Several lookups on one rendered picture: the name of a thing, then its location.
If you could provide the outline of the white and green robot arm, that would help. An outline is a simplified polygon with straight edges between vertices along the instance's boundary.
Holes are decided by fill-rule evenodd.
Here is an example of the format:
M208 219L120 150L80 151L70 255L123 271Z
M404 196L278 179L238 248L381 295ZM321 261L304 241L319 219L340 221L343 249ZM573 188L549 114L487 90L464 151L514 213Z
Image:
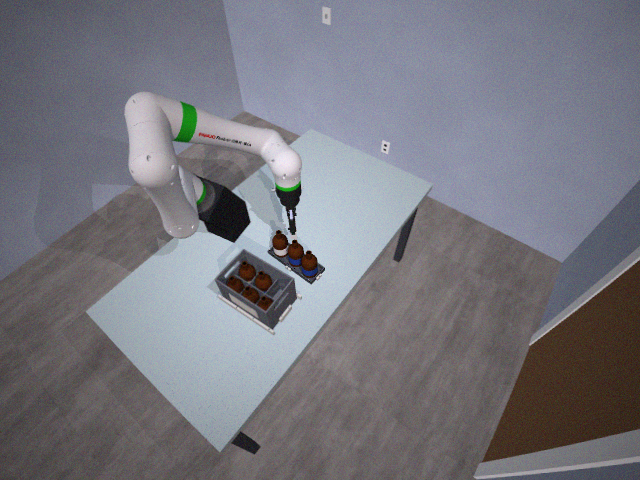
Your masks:
M273 173L276 188L272 192L279 199L289 202L301 196L301 157L275 130L234 122L147 91L131 96L124 113L129 134L129 171L154 201L164 228L172 237L192 236L199 226L198 214L207 212L216 199L212 184L178 164L172 141L226 147L259 156Z

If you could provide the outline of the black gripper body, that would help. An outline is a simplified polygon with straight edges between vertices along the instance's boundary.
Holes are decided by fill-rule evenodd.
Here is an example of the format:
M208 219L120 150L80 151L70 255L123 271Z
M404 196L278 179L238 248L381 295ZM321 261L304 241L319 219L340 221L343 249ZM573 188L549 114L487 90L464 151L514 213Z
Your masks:
M299 203L300 197L294 201L283 201L280 199L280 202L283 206L288 208L288 213L290 214L290 210L292 210L292 214L294 213L294 207Z

